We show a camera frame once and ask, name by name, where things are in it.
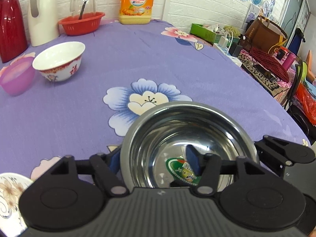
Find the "white power strip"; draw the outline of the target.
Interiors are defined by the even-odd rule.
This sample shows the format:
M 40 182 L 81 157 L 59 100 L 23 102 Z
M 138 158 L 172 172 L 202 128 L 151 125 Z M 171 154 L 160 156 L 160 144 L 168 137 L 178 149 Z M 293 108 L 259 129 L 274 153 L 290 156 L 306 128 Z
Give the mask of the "white power strip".
M 238 67 L 241 67 L 242 62 L 237 58 L 237 57 L 233 57 L 232 55 L 229 54 L 228 48 L 222 48 L 220 45 L 218 44 L 213 44 L 213 48 L 219 50 L 222 54 L 224 54 L 225 56 L 227 56 L 232 62 L 234 62 Z

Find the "green box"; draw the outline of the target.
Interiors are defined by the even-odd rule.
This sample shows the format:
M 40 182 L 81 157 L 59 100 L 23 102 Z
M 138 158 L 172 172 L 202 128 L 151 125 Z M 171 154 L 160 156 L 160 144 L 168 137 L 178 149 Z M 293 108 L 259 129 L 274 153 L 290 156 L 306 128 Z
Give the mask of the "green box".
M 204 28 L 200 24 L 192 24 L 190 33 L 196 37 L 203 39 L 211 44 L 218 43 L 221 35 Z

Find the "red plastic basket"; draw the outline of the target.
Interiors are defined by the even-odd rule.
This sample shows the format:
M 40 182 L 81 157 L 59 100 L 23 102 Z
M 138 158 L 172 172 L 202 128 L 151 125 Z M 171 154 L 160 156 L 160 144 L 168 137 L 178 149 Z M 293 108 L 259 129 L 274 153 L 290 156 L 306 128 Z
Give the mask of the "red plastic basket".
M 104 16 L 104 12 L 84 13 L 81 19 L 79 19 L 79 15 L 69 16 L 61 19 L 58 23 L 63 27 L 66 35 L 78 36 L 96 31 Z

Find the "purple plastic bowl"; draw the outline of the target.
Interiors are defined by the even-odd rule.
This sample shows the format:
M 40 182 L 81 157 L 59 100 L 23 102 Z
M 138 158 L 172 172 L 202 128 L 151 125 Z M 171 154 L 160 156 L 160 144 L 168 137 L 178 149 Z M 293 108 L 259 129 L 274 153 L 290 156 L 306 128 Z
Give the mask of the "purple plastic bowl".
M 29 88 L 35 76 L 33 60 L 33 57 L 24 57 L 5 69 L 1 75 L 1 87 L 6 93 L 17 96 Z

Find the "glass pitcher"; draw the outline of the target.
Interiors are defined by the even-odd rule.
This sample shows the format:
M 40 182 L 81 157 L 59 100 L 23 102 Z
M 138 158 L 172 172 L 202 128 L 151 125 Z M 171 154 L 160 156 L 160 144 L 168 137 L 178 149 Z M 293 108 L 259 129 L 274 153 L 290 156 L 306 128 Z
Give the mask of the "glass pitcher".
M 78 19 L 94 16 L 96 13 L 95 0 L 70 0 L 70 15 Z

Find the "yellow detergent bottle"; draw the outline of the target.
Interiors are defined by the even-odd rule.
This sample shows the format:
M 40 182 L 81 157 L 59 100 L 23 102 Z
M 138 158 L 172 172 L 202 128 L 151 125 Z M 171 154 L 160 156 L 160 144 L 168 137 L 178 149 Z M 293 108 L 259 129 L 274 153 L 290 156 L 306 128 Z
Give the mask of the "yellow detergent bottle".
M 118 19 L 124 25 L 143 25 L 151 20 L 154 0 L 120 0 Z

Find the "white thermos jug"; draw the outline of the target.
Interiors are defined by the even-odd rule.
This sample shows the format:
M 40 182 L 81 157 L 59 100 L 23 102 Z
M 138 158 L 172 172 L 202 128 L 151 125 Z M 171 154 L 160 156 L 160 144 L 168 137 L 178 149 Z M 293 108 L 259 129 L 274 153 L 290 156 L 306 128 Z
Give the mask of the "white thermos jug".
M 29 0 L 27 20 L 33 47 L 59 37 L 56 0 Z

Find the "red thermos jug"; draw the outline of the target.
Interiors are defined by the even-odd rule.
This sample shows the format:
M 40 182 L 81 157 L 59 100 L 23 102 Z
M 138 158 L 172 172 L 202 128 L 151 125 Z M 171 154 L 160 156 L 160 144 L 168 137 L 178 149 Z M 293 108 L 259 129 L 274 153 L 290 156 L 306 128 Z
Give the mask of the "red thermos jug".
M 6 63 L 28 48 L 19 0 L 1 0 L 1 61 Z

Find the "black charger adapter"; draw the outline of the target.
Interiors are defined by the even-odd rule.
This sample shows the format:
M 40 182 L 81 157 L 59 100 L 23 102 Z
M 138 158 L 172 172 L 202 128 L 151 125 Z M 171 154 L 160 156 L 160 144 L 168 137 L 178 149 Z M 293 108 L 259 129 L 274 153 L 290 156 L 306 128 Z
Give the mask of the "black charger adapter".
M 239 54 L 241 53 L 241 50 L 242 50 L 242 46 L 240 44 L 238 44 L 237 42 L 233 42 L 231 45 L 230 45 L 230 48 L 228 50 L 228 53 L 230 56 L 232 57 L 238 57 Z

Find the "floral white plate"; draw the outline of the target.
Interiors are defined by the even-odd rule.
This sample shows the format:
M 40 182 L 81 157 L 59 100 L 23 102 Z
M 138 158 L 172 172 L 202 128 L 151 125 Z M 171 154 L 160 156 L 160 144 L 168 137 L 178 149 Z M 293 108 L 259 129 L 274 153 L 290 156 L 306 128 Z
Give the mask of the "floral white plate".
M 26 224 L 19 211 L 21 194 L 33 183 L 17 173 L 1 173 L 1 231 L 5 236 L 19 236 Z

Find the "stainless steel bowl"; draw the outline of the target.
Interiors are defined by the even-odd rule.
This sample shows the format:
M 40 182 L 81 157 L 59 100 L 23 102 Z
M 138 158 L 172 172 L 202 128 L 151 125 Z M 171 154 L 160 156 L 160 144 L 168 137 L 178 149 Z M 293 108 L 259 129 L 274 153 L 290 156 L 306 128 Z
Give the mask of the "stainless steel bowl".
M 222 160 L 244 156 L 259 163 L 254 142 L 219 109 L 195 102 L 170 102 L 144 112 L 127 131 L 120 151 L 125 185 L 168 188 L 174 180 L 196 186 L 200 180 L 186 157 L 187 148 Z

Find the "white red-patterned bowl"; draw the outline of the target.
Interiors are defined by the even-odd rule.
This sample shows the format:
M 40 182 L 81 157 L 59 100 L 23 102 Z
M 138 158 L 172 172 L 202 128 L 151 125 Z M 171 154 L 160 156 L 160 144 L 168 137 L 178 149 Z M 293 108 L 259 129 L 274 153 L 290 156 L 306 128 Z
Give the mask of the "white red-patterned bowl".
M 53 45 L 34 58 L 32 67 L 50 82 L 68 80 L 79 70 L 85 49 L 79 41 Z

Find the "pink water bottle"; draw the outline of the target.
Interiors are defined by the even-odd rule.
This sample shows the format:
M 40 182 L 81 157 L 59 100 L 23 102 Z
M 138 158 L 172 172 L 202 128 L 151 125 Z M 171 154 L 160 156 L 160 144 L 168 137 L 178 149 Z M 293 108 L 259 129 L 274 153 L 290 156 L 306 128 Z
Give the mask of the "pink water bottle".
M 289 52 L 287 58 L 282 64 L 282 67 L 287 71 L 291 67 L 295 59 L 296 59 L 296 55 L 293 54 L 292 52 Z

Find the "brown paper bag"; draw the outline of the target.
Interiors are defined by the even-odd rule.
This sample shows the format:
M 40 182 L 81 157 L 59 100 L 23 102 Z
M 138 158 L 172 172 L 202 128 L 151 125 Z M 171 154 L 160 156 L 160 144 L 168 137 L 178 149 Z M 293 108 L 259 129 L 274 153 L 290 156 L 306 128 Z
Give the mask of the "brown paper bag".
M 240 45 L 246 50 L 258 48 L 272 55 L 288 41 L 286 32 L 268 18 L 258 16 L 246 30 Z

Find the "purple floral tablecloth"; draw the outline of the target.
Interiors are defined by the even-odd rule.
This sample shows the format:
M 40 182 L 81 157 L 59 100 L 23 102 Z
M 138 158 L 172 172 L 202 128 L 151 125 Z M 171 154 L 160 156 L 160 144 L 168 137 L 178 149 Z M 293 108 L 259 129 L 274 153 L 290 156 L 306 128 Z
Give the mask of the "purple floral tablecloth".
M 37 74 L 19 96 L 1 92 L 1 172 L 36 176 L 65 155 L 87 159 L 122 142 L 144 111 L 144 95 L 213 106 L 252 140 L 264 135 L 309 145 L 303 131 L 260 84 L 218 50 L 184 44 L 167 22 L 110 23 L 87 35 L 61 35 L 55 45 L 82 42 L 74 76 L 51 82 Z

